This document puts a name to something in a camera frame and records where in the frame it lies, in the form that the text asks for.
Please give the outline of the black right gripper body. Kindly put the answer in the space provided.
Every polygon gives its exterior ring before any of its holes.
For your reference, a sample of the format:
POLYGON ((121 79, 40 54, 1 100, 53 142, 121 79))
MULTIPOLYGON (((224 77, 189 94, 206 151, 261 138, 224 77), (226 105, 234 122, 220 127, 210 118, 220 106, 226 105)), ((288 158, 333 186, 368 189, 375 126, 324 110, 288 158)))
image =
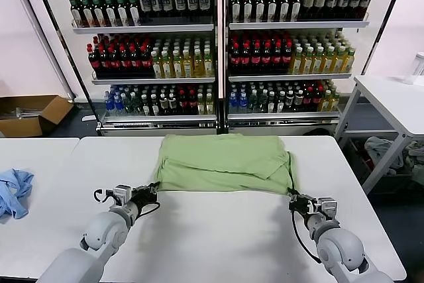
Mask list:
POLYGON ((298 212, 301 216, 310 215, 315 211, 315 199, 310 196, 295 196, 296 205, 290 205, 291 212, 298 212))

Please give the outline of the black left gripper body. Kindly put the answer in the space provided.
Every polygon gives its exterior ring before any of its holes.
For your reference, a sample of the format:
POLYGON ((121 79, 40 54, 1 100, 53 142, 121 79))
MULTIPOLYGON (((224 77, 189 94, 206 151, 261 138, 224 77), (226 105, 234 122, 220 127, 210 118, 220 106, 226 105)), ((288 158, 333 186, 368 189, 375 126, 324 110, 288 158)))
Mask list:
POLYGON ((131 201, 138 209, 142 209, 146 205, 156 203, 157 198, 152 196, 152 191, 149 190, 148 186, 139 186, 132 189, 131 201))

